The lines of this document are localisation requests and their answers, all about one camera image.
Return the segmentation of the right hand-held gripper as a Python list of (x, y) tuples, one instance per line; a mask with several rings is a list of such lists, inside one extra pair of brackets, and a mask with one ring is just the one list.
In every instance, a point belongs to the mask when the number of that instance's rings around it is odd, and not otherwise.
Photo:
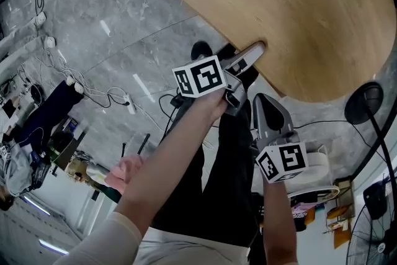
[(256, 163), (268, 183), (283, 182), (308, 169), (306, 146), (292, 131), (289, 112), (273, 97), (258, 93), (253, 100), (259, 154)]

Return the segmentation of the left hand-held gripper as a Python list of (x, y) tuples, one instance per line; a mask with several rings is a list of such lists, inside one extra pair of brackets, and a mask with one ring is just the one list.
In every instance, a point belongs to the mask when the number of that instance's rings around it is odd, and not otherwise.
[(256, 42), (230, 59), (220, 61), (216, 55), (204, 57), (172, 72), (184, 97), (198, 98), (224, 89), (226, 113), (235, 116), (247, 99), (238, 75), (252, 67), (264, 52), (265, 43)]

